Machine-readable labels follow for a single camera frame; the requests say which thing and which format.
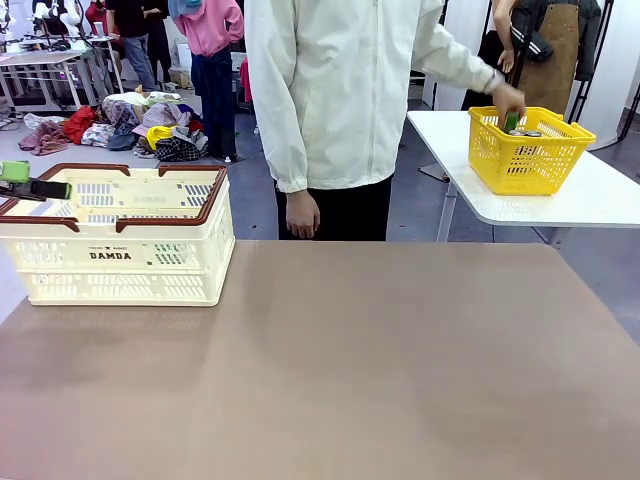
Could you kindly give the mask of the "person's right hand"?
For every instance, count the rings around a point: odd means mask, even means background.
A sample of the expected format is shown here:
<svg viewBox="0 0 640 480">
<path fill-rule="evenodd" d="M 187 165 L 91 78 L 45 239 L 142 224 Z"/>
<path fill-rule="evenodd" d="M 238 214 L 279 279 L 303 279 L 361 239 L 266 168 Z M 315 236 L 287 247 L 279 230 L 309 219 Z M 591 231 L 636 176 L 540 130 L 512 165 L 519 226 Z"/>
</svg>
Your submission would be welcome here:
<svg viewBox="0 0 640 480">
<path fill-rule="evenodd" d="M 297 238 L 312 239 L 320 225 L 320 211 L 307 190 L 286 195 L 287 229 Z"/>
</svg>

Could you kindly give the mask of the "person's left hand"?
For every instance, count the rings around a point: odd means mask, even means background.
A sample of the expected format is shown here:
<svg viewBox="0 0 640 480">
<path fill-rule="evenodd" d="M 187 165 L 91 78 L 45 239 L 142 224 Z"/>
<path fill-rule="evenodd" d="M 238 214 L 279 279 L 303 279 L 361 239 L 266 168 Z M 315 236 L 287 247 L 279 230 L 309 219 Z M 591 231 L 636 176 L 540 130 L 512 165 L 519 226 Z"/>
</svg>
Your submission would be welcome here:
<svg viewBox="0 0 640 480">
<path fill-rule="evenodd" d="M 525 95 L 508 83 L 501 83 L 492 90 L 492 100 L 499 115 L 499 124 L 504 126 L 510 113 L 524 116 L 526 113 Z"/>
</svg>

